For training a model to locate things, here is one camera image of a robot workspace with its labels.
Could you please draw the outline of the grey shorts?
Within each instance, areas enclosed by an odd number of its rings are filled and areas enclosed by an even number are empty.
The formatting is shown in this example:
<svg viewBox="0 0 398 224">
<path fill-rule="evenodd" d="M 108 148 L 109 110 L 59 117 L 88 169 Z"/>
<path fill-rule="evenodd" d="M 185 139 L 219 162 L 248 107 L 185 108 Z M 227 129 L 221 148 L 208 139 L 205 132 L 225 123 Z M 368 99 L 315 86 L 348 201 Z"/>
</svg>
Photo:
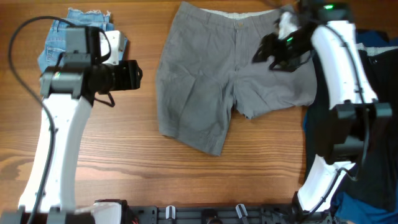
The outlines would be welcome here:
<svg viewBox="0 0 398 224">
<path fill-rule="evenodd" d="M 156 73 L 160 133 L 218 156 L 232 110 L 253 119 L 311 105 L 317 92 L 312 62 L 292 73 L 252 62 L 278 17 L 276 10 L 227 13 L 182 2 Z"/>
</svg>

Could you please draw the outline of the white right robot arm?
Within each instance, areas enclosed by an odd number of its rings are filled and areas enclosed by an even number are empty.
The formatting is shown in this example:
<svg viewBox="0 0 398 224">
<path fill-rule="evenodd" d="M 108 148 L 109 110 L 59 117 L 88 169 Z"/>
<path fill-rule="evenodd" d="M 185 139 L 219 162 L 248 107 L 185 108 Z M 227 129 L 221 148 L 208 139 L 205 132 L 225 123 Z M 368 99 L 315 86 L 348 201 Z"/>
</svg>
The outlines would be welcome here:
<svg viewBox="0 0 398 224">
<path fill-rule="evenodd" d="M 281 72 L 302 66 L 304 53 L 320 61 L 318 89 L 328 100 L 315 128 L 315 158 L 289 218 L 292 223 L 322 222 L 341 181 L 359 179 L 370 143 L 386 128 L 392 108 L 378 100 L 364 72 L 347 4 L 312 4 L 301 12 L 280 7 L 279 12 L 276 32 L 262 38 L 252 61 L 273 57 L 269 68 Z"/>
</svg>

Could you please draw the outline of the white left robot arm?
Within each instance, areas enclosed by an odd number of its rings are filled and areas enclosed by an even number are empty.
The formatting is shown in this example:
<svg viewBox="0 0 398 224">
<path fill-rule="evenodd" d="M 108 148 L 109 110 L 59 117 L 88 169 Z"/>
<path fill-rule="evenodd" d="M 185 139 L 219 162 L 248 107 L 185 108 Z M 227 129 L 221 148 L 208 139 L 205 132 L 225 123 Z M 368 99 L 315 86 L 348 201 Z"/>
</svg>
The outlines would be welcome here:
<svg viewBox="0 0 398 224">
<path fill-rule="evenodd" d="M 2 223 L 122 223 L 128 218 L 123 200 L 75 205 L 78 153 L 96 94 L 136 90 L 142 79 L 135 60 L 108 62 L 100 49 L 102 37 L 97 27 L 68 27 L 65 53 L 41 75 L 42 122 L 34 165 L 17 210 L 4 212 Z"/>
</svg>

